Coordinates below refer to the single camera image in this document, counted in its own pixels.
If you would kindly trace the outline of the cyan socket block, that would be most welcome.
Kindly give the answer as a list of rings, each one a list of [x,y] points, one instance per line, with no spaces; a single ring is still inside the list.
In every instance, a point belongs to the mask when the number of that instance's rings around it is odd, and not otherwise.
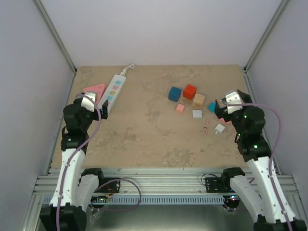
[[[208,105],[208,110],[212,113],[215,112],[215,106],[216,106],[216,103],[215,102],[211,102],[209,105]]]

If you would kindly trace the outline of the small white round charger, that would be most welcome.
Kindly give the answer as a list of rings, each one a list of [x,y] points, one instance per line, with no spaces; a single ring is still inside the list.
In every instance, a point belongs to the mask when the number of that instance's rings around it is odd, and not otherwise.
[[[222,124],[217,124],[214,128],[215,134],[221,134],[225,130],[225,127]]]

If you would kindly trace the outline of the beige cube socket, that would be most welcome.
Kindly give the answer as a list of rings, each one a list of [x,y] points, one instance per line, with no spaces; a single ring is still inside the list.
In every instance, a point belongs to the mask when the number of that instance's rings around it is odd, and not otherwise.
[[[193,103],[192,103],[193,108],[201,109],[203,104],[204,104],[204,100],[205,100],[204,95],[199,94],[199,93],[195,94],[195,97],[194,97]]]

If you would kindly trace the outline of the white usb charger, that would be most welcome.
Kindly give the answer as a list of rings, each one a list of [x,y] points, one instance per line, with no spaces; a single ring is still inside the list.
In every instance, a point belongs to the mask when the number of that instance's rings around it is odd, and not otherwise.
[[[200,109],[193,109],[192,112],[192,117],[194,119],[201,119],[203,117],[202,110]]]

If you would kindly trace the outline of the pink power strip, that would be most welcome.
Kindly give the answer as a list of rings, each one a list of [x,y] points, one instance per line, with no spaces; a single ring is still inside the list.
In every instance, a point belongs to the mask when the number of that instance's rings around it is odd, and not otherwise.
[[[99,101],[101,100],[104,92],[105,92],[106,86],[105,84],[101,83],[101,84],[97,84],[94,86],[90,86],[90,87],[86,87],[83,89],[83,92],[93,92],[96,94],[96,103],[98,104]]]

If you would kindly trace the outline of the white power strip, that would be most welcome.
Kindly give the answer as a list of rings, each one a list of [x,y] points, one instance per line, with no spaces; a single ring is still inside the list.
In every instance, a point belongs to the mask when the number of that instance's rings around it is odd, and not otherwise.
[[[117,97],[119,96],[123,86],[126,82],[127,78],[121,75],[114,75],[110,84],[106,88],[101,100],[98,103],[98,106],[101,107],[105,101],[108,101],[108,114],[110,113],[111,109],[113,108]]]

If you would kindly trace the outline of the red cube socket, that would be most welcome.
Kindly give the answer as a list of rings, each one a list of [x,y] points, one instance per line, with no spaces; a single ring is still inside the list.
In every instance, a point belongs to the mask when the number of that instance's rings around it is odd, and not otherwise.
[[[196,94],[196,91],[197,91],[197,87],[191,84],[188,84],[183,91],[183,97],[188,100],[192,100]]]

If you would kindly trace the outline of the pink rectangular adapter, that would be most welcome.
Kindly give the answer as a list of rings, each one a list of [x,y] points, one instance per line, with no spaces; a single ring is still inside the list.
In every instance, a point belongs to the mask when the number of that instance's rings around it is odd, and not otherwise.
[[[184,109],[185,109],[185,105],[179,103],[176,107],[176,112],[183,113]]]

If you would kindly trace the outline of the blue cube socket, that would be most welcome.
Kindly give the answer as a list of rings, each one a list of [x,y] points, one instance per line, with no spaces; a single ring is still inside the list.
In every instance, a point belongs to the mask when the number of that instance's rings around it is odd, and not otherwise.
[[[181,96],[181,89],[177,87],[171,87],[169,94],[168,94],[168,99],[173,101],[173,102],[178,102]]]

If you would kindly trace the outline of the pink round plug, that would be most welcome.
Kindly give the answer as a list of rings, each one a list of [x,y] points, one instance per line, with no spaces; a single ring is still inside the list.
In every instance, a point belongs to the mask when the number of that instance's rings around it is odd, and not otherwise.
[[[225,123],[225,124],[231,124],[232,123],[231,121],[225,121],[224,118],[220,118],[219,120],[220,120],[220,122]]]

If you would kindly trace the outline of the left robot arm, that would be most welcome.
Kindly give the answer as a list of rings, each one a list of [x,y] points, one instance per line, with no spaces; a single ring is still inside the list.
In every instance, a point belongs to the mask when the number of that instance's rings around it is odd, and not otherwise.
[[[55,192],[48,207],[39,218],[48,231],[84,231],[87,209],[94,192],[105,188],[99,168],[81,171],[92,135],[88,129],[94,120],[108,118],[108,101],[97,106],[90,97],[75,99],[63,109],[65,127],[62,129],[62,164]]]

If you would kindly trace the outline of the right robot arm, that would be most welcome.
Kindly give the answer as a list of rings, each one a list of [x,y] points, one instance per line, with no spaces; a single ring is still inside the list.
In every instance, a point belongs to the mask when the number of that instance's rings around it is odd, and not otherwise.
[[[306,231],[305,221],[296,217],[280,186],[274,169],[274,151],[262,135],[265,126],[264,106],[252,103],[249,94],[232,91],[215,103],[215,114],[231,122],[236,131],[235,143],[247,163],[259,192],[255,192],[239,167],[223,170],[221,187],[235,191],[250,213],[256,231]]]

